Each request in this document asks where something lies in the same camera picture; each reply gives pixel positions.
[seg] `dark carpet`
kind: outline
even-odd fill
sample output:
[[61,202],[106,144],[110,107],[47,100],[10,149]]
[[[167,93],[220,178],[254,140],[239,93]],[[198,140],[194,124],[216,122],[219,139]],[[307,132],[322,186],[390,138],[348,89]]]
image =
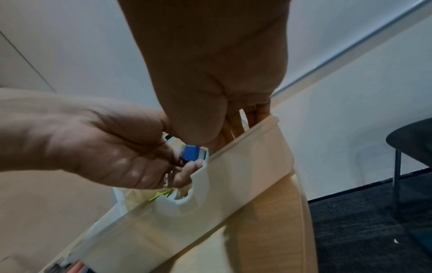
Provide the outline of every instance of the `dark carpet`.
[[432,227],[432,172],[418,173],[401,181],[398,217],[390,182],[310,202],[320,273],[432,273],[409,235]]

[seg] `blue object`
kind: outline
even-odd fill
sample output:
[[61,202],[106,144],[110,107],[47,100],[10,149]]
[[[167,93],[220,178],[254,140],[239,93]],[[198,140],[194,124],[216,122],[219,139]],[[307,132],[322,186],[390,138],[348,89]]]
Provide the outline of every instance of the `blue object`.
[[195,161],[199,158],[199,146],[186,145],[183,152],[183,159],[186,161]]

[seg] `chair leg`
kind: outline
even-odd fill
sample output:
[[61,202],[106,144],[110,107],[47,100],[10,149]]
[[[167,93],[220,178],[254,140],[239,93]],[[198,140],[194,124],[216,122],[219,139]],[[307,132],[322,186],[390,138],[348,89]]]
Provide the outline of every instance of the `chair leg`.
[[399,194],[400,194],[400,177],[401,177],[401,152],[396,150],[395,154],[395,172],[393,175],[393,206],[395,213],[399,211]]

